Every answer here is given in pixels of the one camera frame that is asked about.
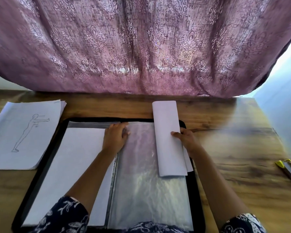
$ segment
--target dark blue patterned clothing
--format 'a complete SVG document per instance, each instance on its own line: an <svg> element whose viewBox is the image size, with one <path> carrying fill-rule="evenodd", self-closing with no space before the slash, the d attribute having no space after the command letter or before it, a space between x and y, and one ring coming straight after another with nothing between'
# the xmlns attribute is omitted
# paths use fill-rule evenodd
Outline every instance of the dark blue patterned clothing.
<svg viewBox="0 0 291 233"><path fill-rule="evenodd" d="M85 233L88 212L76 199L62 197L39 222L32 233ZM122 233L187 233L177 226L140 222ZM265 233L257 218L250 214L238 215L227 221L220 233Z"/></svg>

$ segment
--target pencil sketch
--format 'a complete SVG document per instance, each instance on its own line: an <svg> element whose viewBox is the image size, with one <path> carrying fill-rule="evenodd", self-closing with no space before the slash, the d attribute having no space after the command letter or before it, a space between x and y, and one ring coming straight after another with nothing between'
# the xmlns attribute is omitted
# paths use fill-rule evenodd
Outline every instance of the pencil sketch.
<svg viewBox="0 0 291 233"><path fill-rule="evenodd" d="M19 152L17 147L27 137L27 135L30 133L30 131L33 128L33 126L37 127L40 122L48 122L48 121L50 121L49 118L48 119L37 119L38 117L44 117L44 115L34 114L32 116L32 119L29 121L27 128L24 130L23 134L21 135L19 140L16 142L12 152Z"/></svg>

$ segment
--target wooden table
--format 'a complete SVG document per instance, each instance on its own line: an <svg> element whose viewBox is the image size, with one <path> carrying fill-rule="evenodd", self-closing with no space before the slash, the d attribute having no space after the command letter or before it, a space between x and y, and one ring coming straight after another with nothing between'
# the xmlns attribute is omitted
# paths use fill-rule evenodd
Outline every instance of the wooden table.
<svg viewBox="0 0 291 233"><path fill-rule="evenodd" d="M195 132L221 173L269 232L291 232L291 181L274 161L284 148L252 98L36 93L0 90L0 111L7 101L61 99L69 117L153 118L151 103L176 100L179 119ZM12 220L36 171L0 171L0 232ZM218 232L204 191L206 232Z"/></svg>

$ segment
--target purple curtain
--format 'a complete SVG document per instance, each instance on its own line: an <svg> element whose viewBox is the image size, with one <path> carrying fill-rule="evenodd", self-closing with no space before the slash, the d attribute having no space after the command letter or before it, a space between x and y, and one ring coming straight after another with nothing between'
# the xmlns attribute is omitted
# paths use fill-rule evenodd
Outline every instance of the purple curtain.
<svg viewBox="0 0 291 233"><path fill-rule="evenodd" d="M291 0L0 0L0 76L35 91L232 97L291 39Z"/></svg>

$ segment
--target black frame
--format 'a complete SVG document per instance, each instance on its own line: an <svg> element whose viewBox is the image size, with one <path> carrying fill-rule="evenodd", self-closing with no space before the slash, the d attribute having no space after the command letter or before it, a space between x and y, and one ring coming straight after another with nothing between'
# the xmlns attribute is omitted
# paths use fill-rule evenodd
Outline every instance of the black frame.
<svg viewBox="0 0 291 233"><path fill-rule="evenodd" d="M62 138L66 132L69 122L154 122L153 119L126 119L126 118L112 118L112 117L91 117L91 118L68 118L62 122L59 130L53 141L45 151L39 165L37 172L31 181L31 184L24 196L22 203L16 213L12 223L12 231L14 233L27 233L33 230L34 227L22 227L27 214L39 192L43 180L48 172L48 169L53 161L55 154L61 144ZM185 123L179 120L180 127L186 128ZM199 195L198 185L195 177L195 172L188 172L186 176L186 185L188 190L191 215L193 220L194 232L205 232L205 218L202 208L202 203ZM118 230L101 229L101 227L89 226L86 232L117 232Z"/></svg>

